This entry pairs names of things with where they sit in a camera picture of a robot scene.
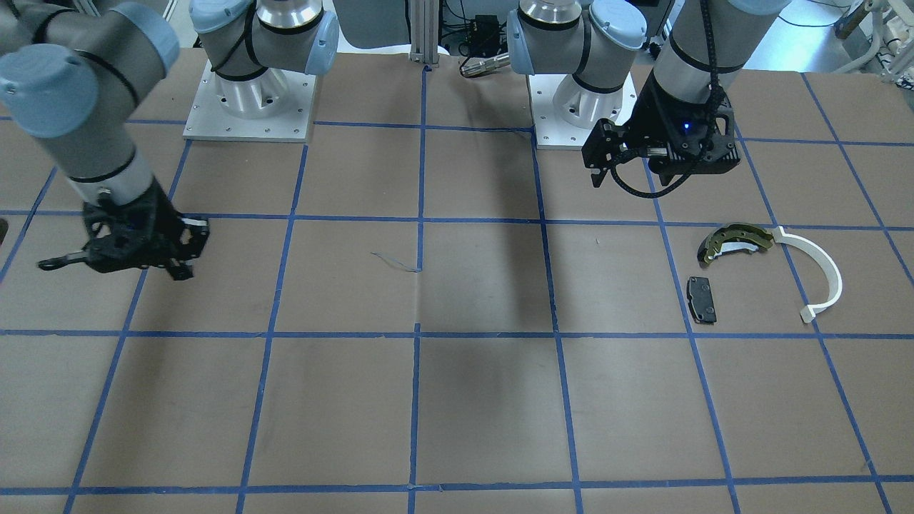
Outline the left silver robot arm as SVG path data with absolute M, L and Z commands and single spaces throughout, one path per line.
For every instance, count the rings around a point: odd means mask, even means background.
M 644 15 L 626 1 L 521 1 L 507 16 L 513 71 L 563 76 L 557 107 L 590 131 L 582 161 L 594 188 L 617 168 L 648 160 L 661 183 L 656 196 L 694 175 L 727 173 L 740 163 L 727 88 L 752 56 L 785 1 L 688 1 L 644 81 L 631 116 L 583 114 L 585 104 L 619 101 L 636 53 L 647 39 Z

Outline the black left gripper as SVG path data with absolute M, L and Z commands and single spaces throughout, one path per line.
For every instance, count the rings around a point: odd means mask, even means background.
M 672 96 L 650 74 L 628 121 L 628 146 L 642 149 L 662 186 L 690 173 L 727 173 L 740 163 L 733 127 L 734 111 L 721 87 L 708 102 L 685 102 Z M 600 188 L 620 165 L 623 130 L 598 120 L 581 147 L 591 183 Z

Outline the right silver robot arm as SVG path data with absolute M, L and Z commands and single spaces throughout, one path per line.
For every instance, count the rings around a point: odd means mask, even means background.
M 191 120 L 264 129 L 288 117 L 275 136 L 296 139 L 311 102 L 293 80 L 332 68 L 336 14 L 320 1 L 193 1 L 189 16 L 209 60 L 196 95 L 203 107 Z M 2 104 L 81 197 L 88 236 L 81 250 L 39 269 L 84 263 L 98 273 L 154 267 L 176 281 L 192 277 L 210 224 L 173 207 L 125 129 L 179 50 L 173 27 L 145 4 L 91 16 L 2 3 Z

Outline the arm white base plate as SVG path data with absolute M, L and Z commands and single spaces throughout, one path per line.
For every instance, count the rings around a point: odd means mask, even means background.
M 318 78 L 267 69 L 251 81 L 227 81 L 206 62 L 183 136 L 188 140 L 306 143 Z
M 636 104 L 631 75 L 620 90 L 610 94 L 585 90 L 569 74 L 528 76 L 528 85 L 539 149 L 581 149 L 598 120 L 608 119 L 620 126 L 629 120 Z

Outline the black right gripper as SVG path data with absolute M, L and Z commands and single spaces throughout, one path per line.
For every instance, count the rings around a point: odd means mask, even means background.
M 157 267 L 177 282 L 193 278 L 193 260 L 210 234 L 207 218 L 181 218 L 156 179 L 127 204 L 114 204 L 108 192 L 97 199 L 82 206 L 87 243 L 77 253 L 39 261 L 40 270 L 84 263 L 98 273 Z

